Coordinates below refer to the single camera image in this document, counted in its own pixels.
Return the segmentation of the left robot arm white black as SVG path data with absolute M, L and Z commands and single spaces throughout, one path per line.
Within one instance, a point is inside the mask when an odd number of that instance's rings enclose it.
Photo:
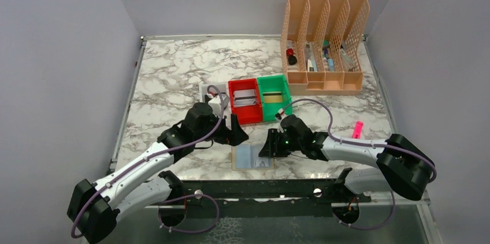
M 154 175 L 192 153 L 198 143 L 237 146 L 248 140 L 235 114 L 226 125 L 224 108 L 219 99 L 195 103 L 183 120 L 164 130 L 130 163 L 95 182 L 79 181 L 67 210 L 71 237 L 98 243 L 130 213 L 169 198 L 179 180 Z

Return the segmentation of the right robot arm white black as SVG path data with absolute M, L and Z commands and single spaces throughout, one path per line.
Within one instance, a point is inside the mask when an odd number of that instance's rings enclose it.
M 405 199 L 419 201 L 435 174 L 435 163 L 401 134 L 388 139 L 338 138 L 312 131 L 294 114 L 268 131 L 260 157 L 287 157 L 299 151 L 311 160 L 348 161 L 365 165 L 344 179 L 352 193 L 393 191 Z

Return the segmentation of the red plastic bin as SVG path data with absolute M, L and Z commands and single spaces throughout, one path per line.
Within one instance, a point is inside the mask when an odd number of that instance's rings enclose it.
M 263 121 L 262 102 L 256 78 L 230 80 L 228 91 L 231 111 L 240 125 L 256 124 Z

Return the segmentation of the green plastic bin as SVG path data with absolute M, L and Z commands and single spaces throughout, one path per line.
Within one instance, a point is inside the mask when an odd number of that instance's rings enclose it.
M 284 75 L 261 76 L 257 78 L 262 102 L 263 122 L 275 121 L 275 114 L 292 102 L 287 80 Z

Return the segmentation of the silver credit card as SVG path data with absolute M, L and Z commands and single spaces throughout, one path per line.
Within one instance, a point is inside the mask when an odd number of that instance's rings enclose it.
M 254 89 L 237 90 L 233 92 L 234 107 L 254 106 L 256 104 L 256 96 Z

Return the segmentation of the white plastic bin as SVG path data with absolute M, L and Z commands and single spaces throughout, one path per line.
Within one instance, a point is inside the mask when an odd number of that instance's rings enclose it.
M 230 109 L 230 97 L 229 97 L 229 91 L 228 91 L 228 83 L 227 82 L 219 82 L 219 83 L 212 83 L 212 85 L 216 86 L 220 93 L 221 96 L 224 99 L 224 102 L 226 103 L 225 109 L 224 109 L 224 121 L 226 123 L 226 126 L 228 128 L 231 128 L 231 109 Z M 199 94 L 200 94 L 200 101 L 204 103 L 208 103 L 211 99 L 214 98 L 214 95 L 217 93 L 216 90 L 213 88 L 211 89 L 212 93 L 210 94 L 207 90 L 208 84 L 200 84 L 199 85 Z

